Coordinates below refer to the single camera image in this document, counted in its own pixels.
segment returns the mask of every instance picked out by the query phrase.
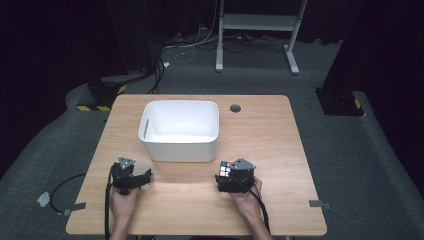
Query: white plastic bin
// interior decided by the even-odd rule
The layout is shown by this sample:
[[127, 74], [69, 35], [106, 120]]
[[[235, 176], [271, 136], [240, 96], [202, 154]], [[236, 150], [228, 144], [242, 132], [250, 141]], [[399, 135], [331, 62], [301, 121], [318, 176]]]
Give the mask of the white plastic bin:
[[163, 100], [146, 105], [138, 136], [154, 161], [215, 159], [218, 106], [211, 101]]

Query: gray floor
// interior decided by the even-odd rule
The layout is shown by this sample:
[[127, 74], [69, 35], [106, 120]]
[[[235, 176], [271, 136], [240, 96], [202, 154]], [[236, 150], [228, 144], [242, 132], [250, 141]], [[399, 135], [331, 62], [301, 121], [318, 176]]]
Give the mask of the gray floor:
[[[366, 95], [354, 93], [366, 116], [325, 116], [321, 110], [314, 88], [322, 86], [338, 48], [297, 43], [298, 76], [290, 73], [281, 46], [225, 52], [222, 73], [214, 70], [215, 51], [167, 49], [161, 58], [170, 65], [160, 93], [287, 95], [319, 198], [332, 206], [324, 211], [328, 232], [316, 239], [424, 239], [424, 201], [388, 144]], [[153, 76], [131, 83], [125, 94], [147, 93], [153, 83]], [[68, 235], [68, 218], [36, 202], [44, 191], [51, 192], [89, 167], [109, 113], [78, 111], [75, 106], [84, 88], [68, 94], [68, 110], [30, 142], [2, 178], [1, 240], [103, 239]], [[56, 205], [72, 205], [81, 183], [76, 179], [65, 184], [56, 193]]]

